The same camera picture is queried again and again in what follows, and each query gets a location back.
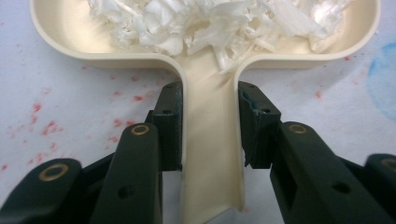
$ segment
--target red speckle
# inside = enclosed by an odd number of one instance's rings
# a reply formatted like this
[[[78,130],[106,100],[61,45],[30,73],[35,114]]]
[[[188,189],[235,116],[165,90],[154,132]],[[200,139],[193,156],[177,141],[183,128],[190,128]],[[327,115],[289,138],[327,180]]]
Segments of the red speckle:
[[[321,100],[322,99],[322,93],[320,91],[315,92],[315,96]]]
[[[155,82],[155,85],[157,85],[158,87],[163,86],[163,84],[164,84],[164,82],[163,82],[162,79],[158,79],[158,80]]]
[[[48,156],[48,153],[38,153],[37,155],[35,155],[35,161],[36,164],[39,165],[41,163],[43,163],[43,160]]]
[[[63,131],[64,128],[59,127],[54,120],[52,120],[47,126],[44,127],[42,134],[49,135],[49,133],[57,133]]]
[[[139,76],[133,76],[133,77],[131,77],[131,80],[132,80],[132,82],[136,82],[136,81],[140,80],[140,77]]]
[[[129,126],[131,126],[131,125],[134,125],[134,124],[136,124],[136,122],[135,122],[134,120],[128,120],[128,121],[126,121],[126,126],[127,126],[127,127],[129,127]]]
[[[143,96],[135,96],[134,100],[135,101],[142,101],[143,100]]]
[[[111,136],[108,138],[109,141],[112,141],[113,143],[116,143],[119,141],[119,138],[117,136]]]
[[[9,131],[9,134],[11,135],[11,138],[15,138],[16,137],[15,131],[12,128],[12,126],[8,126],[8,131]]]
[[[66,152],[63,152],[62,155],[59,158],[65,158]]]
[[[36,115],[32,115],[31,119],[30,119],[30,124],[36,124],[37,123],[37,116]]]
[[[18,127],[17,132],[23,132],[25,129],[25,126],[22,124],[20,127]]]
[[[40,111],[40,109],[41,109],[41,104],[40,103],[36,103],[36,104],[33,105],[33,110],[35,112]]]
[[[5,165],[3,165],[3,166],[1,167],[1,171],[5,171],[7,168],[8,168],[8,165],[5,164]]]
[[[58,149],[58,145],[56,145],[56,143],[51,143],[49,149],[56,151]]]
[[[43,90],[42,90],[42,92],[43,92],[44,95],[50,94],[51,91],[52,91],[52,89],[51,89],[51,88],[48,88],[48,87],[45,87],[45,88],[43,88]]]
[[[122,120],[114,119],[113,124],[114,124],[114,127],[120,127],[122,125]]]
[[[149,91],[148,93],[145,94],[146,97],[151,98],[155,94],[155,91]]]
[[[248,207],[245,207],[243,210],[243,213],[249,213],[249,212],[250,212],[250,209]]]

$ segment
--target clamp jaw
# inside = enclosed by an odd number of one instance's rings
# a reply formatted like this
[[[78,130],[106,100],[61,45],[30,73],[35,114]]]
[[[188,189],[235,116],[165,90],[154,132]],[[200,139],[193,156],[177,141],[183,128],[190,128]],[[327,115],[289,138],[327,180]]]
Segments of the clamp jaw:
[[[310,127],[281,122],[256,86],[239,82],[246,165],[271,169],[285,223],[396,223],[396,157],[362,167],[337,157]],[[126,128],[114,154],[85,168],[47,161],[0,210],[0,223],[162,223],[162,173],[181,170],[182,84],[166,85],[145,123]]]

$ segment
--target blue stain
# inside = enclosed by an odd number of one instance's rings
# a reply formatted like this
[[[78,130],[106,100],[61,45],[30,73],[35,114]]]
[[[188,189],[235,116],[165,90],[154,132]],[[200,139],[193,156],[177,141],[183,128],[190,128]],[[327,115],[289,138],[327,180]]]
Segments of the blue stain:
[[[396,121],[396,43],[383,47],[373,59],[367,89],[382,114]]]

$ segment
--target cream plastic tray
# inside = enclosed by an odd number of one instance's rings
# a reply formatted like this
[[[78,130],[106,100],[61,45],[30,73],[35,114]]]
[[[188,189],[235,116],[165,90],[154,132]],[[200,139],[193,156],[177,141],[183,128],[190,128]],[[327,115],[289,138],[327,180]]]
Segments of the cream plastic tray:
[[[180,221],[203,223],[244,207],[237,80],[249,68],[308,68],[345,57],[365,45],[380,15],[379,0],[355,0],[345,11],[336,44],[316,54],[293,38],[279,53],[251,51],[231,74],[219,75],[210,48],[187,57],[131,52],[111,46],[108,30],[89,15],[88,0],[31,0],[39,34],[55,49],[97,67],[165,68],[183,81],[183,183]]]

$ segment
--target table surface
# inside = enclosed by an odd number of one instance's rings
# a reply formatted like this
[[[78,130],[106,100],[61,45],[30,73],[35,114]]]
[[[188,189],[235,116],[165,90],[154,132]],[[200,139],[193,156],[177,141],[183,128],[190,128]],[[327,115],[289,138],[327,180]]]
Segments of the table surface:
[[[305,70],[246,71],[282,112],[313,127],[339,156],[364,164],[396,154],[396,8],[382,1],[378,30],[361,50]],[[29,1],[0,1],[0,205],[42,162],[83,166],[114,152],[122,130],[142,122],[163,85],[158,69],[90,67],[51,48],[32,24]],[[246,208],[211,223],[283,223],[266,170],[245,168]],[[164,223],[178,223],[180,173],[164,174]]]

